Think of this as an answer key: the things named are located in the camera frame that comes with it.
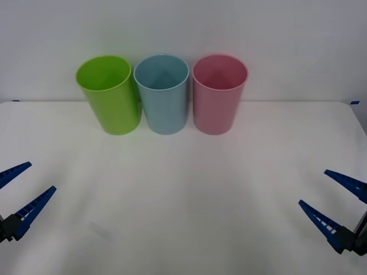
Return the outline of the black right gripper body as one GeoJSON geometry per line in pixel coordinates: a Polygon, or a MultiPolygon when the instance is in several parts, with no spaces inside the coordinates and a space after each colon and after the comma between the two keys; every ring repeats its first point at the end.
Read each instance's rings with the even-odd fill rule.
{"type": "Polygon", "coordinates": [[[354,230],[355,240],[353,251],[359,256],[364,256],[367,250],[367,232],[366,232],[367,212],[360,219],[357,227],[354,230]]]}

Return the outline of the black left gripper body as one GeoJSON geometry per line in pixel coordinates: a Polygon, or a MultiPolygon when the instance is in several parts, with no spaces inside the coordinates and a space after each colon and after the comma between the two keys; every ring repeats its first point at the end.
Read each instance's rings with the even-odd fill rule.
{"type": "Polygon", "coordinates": [[[12,236],[11,236],[10,230],[8,229],[9,222],[10,222],[9,218],[10,217],[7,217],[7,218],[1,217],[1,222],[0,222],[1,240],[0,240],[0,243],[2,243],[5,240],[8,240],[9,242],[12,241],[12,236]]]}

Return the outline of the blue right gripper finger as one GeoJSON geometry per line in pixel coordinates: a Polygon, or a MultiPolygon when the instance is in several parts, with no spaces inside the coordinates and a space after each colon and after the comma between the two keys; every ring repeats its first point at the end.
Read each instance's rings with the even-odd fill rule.
{"type": "Polygon", "coordinates": [[[344,250],[350,252],[353,250],[356,236],[352,231],[334,222],[303,200],[299,201],[299,205],[337,253],[341,254],[344,250]]]}
{"type": "Polygon", "coordinates": [[[366,183],[331,170],[325,170],[324,174],[338,182],[340,185],[354,194],[360,201],[367,204],[366,183]]]}

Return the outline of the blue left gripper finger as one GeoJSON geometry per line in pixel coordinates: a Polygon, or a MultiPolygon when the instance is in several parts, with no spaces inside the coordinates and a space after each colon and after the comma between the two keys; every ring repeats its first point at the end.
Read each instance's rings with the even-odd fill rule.
{"type": "Polygon", "coordinates": [[[5,187],[14,178],[16,178],[19,174],[21,174],[31,166],[32,166],[31,162],[25,162],[17,166],[14,166],[8,170],[0,172],[0,188],[5,187]]]}
{"type": "Polygon", "coordinates": [[[8,229],[10,230],[12,240],[15,239],[16,241],[19,241],[25,235],[25,233],[30,229],[30,225],[48,203],[56,190],[55,186],[50,187],[22,209],[9,215],[10,222],[8,229]]]}

